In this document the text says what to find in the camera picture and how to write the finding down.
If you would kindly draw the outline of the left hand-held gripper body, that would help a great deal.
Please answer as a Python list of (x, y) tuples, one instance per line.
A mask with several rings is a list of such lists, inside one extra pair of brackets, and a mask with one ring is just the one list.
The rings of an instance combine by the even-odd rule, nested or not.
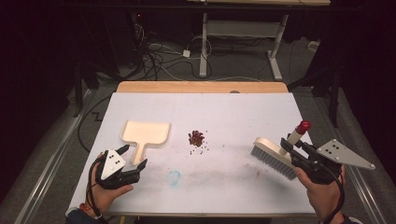
[(116, 150), (107, 150), (99, 160), (95, 180), (104, 189), (118, 189), (122, 186), (137, 183), (138, 176), (126, 176), (122, 171), (126, 165), (124, 158)]

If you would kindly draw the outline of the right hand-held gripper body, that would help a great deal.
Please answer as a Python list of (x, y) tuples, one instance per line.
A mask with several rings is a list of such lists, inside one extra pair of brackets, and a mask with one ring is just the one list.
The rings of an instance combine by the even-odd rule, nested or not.
[(321, 147), (316, 147), (317, 153), (306, 158), (300, 154), (300, 161), (292, 162), (296, 167), (305, 171), (312, 182), (329, 185), (342, 173), (343, 164), (368, 170), (374, 170), (375, 165), (341, 144), (336, 139)]

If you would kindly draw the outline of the white brush with red-tipped handle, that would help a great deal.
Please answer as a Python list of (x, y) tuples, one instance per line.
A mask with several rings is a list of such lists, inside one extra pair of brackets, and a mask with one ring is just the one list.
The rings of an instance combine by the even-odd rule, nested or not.
[[(302, 120), (294, 131), (286, 138), (286, 142), (295, 147), (304, 134), (310, 129), (310, 122)], [(267, 164), (287, 179), (296, 177), (294, 166), (291, 163), (291, 154), (282, 146), (279, 146), (264, 137), (257, 137), (253, 143), (251, 155), (259, 161)]]

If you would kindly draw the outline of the cream dustpan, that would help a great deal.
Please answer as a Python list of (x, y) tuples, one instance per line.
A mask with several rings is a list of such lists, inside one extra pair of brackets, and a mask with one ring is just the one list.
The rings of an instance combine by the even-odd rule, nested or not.
[(163, 145), (168, 138), (169, 130), (169, 123), (127, 120), (120, 138), (126, 143), (135, 144), (131, 164), (137, 165), (143, 160), (147, 146)]

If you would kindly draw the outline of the person's left hand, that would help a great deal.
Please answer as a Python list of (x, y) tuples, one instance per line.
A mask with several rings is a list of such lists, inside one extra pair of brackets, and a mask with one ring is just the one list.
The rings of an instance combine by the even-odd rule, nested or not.
[(84, 207), (91, 217), (98, 217), (103, 214), (121, 195), (134, 189), (133, 185), (122, 186), (118, 189), (103, 189), (96, 183), (95, 175), (98, 164), (90, 169), (89, 181), (86, 188)]

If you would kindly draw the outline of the person's right hand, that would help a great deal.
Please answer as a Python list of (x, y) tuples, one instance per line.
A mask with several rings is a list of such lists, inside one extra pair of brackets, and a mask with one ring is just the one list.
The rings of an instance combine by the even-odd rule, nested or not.
[(305, 171), (299, 167), (294, 169), (299, 181), (306, 188), (306, 193), (311, 206), (316, 212), (319, 222), (325, 223), (338, 204), (341, 193), (336, 182), (329, 185), (313, 183)]

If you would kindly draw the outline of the pile of red beans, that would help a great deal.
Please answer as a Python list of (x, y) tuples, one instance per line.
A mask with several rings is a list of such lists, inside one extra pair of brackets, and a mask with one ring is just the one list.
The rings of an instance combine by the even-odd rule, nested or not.
[(206, 132), (200, 132), (198, 130), (193, 130), (188, 133), (188, 141), (191, 146), (190, 154), (200, 154), (202, 155), (205, 151), (208, 151), (208, 144), (205, 139)]

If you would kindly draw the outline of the metal floor rail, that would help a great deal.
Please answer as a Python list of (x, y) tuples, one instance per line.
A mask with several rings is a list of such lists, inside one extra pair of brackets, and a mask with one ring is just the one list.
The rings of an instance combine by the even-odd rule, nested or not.
[(92, 102), (92, 99), (96, 91), (86, 90), (82, 98), (82, 106), (78, 110), (77, 114), (73, 117), (71, 124), (69, 125), (67, 132), (64, 134), (59, 146), (56, 147), (54, 153), (49, 158), (47, 165), (45, 166), (42, 174), (38, 178), (32, 192), (30, 193), (27, 201), (17, 216), (14, 224), (31, 224), (32, 220), (42, 203), (50, 185), (55, 177), (59, 167), (66, 154), (67, 146), (73, 135), (73, 132), (77, 129), (78, 125), (82, 121), (84, 113), (88, 109), (88, 105)]
[(327, 98), (315, 99), (329, 136), (336, 138), (375, 165), (373, 171), (347, 167), (346, 211), (364, 224), (390, 224), (391, 204), (387, 196), (394, 196), (394, 187), (379, 158), (361, 130), (344, 96), (339, 97), (336, 110), (337, 127), (329, 119)]

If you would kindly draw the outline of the white desk frame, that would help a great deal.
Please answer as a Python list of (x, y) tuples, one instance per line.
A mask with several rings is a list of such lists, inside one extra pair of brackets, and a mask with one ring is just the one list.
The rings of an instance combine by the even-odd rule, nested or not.
[[(204, 6), (209, 4), (233, 4), (233, 5), (248, 5), (269, 7), (326, 7), (330, 4), (330, 0), (189, 0), (191, 2), (200, 2)], [(207, 70), (209, 66), (208, 56), (212, 50), (212, 46), (207, 39), (209, 35), (213, 36), (239, 36), (239, 37), (273, 37), (275, 44), (271, 50), (268, 50), (266, 55), (271, 66), (274, 79), (281, 81), (281, 76), (276, 54), (280, 46), (280, 42), (284, 31), (286, 29), (289, 15), (283, 14), (280, 21), (277, 22), (259, 22), (259, 21), (219, 21), (210, 20), (207, 14), (203, 14), (202, 24), (202, 46), (200, 54), (200, 77), (207, 77)]]

